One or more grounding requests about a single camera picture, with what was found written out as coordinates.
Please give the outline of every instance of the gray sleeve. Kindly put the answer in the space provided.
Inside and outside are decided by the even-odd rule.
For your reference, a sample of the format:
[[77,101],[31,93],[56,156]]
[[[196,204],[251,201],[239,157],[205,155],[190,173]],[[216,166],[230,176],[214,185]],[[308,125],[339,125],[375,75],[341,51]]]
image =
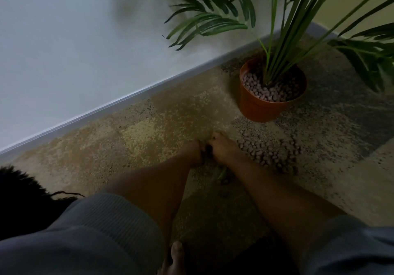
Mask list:
[[0,242],[0,273],[155,274],[164,245],[145,212],[99,193],[71,204],[46,230]]
[[301,266],[304,275],[394,274],[394,228],[335,217],[318,231]]

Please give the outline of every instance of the baseboard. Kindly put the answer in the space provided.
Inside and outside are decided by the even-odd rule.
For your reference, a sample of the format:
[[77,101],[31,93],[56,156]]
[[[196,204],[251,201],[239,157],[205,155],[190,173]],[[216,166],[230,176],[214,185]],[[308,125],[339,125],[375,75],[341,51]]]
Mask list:
[[[307,29],[307,33],[311,35],[312,37],[320,37],[322,36],[327,30],[323,28],[321,25],[318,25],[316,23],[311,23],[311,25]],[[279,37],[279,32],[274,34],[275,38]],[[267,41],[267,37],[261,38],[262,41]],[[33,148],[36,148],[44,143],[48,143],[52,141],[54,138],[61,137],[65,135],[66,133],[80,128],[87,123],[96,120],[98,118],[105,117],[111,113],[114,113],[116,111],[119,111],[121,109],[124,109],[134,103],[137,103],[143,99],[149,98],[152,95],[158,93],[159,91],[162,91],[166,88],[169,88],[181,81],[184,81],[187,78],[193,77],[199,73],[202,73],[206,70],[209,70],[210,68],[213,68],[215,66],[218,66],[220,64],[225,63],[226,61],[238,57],[248,51],[251,51],[253,49],[259,48],[260,44],[258,41],[249,43],[247,45],[244,45],[234,51],[231,51],[229,53],[226,53],[223,56],[220,56],[218,58],[212,59],[204,64],[201,64],[195,68],[192,68],[188,71],[185,71],[183,73],[180,73],[174,77],[171,77],[169,79],[163,80],[159,83],[156,83],[150,87],[147,87],[145,89],[142,89],[138,92],[131,93],[127,96],[124,96],[122,98],[119,98],[115,101],[112,101],[110,103],[105,104],[104,106],[101,106],[99,108],[95,108],[85,114],[82,114],[80,116],[77,116],[76,118],[73,118],[71,120],[68,120],[56,127],[53,127],[51,129],[48,129],[46,131],[43,131],[42,133],[39,133],[31,138],[28,138],[20,143],[16,143],[10,147],[7,147],[5,149],[0,150],[0,163],[4,162],[10,162],[17,156],[21,155],[22,153],[31,150]]]

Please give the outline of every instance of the potted plant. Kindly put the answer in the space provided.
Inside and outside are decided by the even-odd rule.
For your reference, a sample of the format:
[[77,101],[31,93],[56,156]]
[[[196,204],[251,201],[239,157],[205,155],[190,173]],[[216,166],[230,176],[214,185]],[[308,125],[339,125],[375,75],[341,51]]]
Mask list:
[[[274,45],[274,24],[277,19],[278,0],[271,0],[271,33],[263,49],[263,58],[255,58],[241,68],[239,107],[245,117],[266,122],[278,117],[281,111],[300,98],[306,90],[304,73],[297,62],[309,55],[330,33],[350,18],[369,0],[363,0],[334,27],[319,38],[308,49],[296,49],[298,41],[306,32],[316,13],[326,0],[283,0],[283,15],[280,37]],[[243,17],[235,5],[239,4]],[[387,85],[394,84],[394,23],[374,27],[343,38],[363,20],[394,3],[394,0],[375,7],[358,18],[328,41],[333,48],[342,52],[353,65],[362,81],[373,91],[383,92]],[[234,29],[251,29],[256,24],[256,13],[251,0],[181,0],[178,8],[165,23],[184,12],[196,12],[177,25],[167,39],[177,36],[170,47],[183,49],[197,35],[210,36]]]

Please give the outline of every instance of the orange plant pot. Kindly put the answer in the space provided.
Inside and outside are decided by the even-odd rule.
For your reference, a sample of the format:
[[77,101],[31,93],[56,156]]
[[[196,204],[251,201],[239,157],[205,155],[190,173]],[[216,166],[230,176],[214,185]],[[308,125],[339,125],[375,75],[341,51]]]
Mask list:
[[279,115],[286,110],[288,107],[297,102],[302,98],[307,90],[307,78],[304,72],[298,67],[293,66],[293,73],[297,75],[298,85],[300,87],[301,94],[298,98],[287,102],[273,103],[256,98],[246,87],[242,84],[244,75],[250,71],[255,70],[258,62],[261,60],[260,57],[253,58],[247,61],[239,71],[239,109],[244,117],[259,123],[266,123],[279,117]]

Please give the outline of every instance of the floor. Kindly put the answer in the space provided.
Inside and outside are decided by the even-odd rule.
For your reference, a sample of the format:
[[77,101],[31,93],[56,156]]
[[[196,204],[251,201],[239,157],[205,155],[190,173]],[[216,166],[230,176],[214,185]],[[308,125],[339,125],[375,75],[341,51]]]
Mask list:
[[[304,37],[301,48],[311,42]],[[266,124],[245,119],[237,102],[239,68],[256,51],[96,120],[11,162],[50,191],[95,193],[131,168],[158,163],[183,141],[213,129],[232,138],[261,134],[279,147],[297,129],[306,152],[291,180],[371,225],[394,225],[394,98],[371,93],[334,50],[304,59],[305,98]],[[241,185],[217,183],[207,164],[190,173],[173,238],[185,242],[195,273],[231,261],[269,228]]]

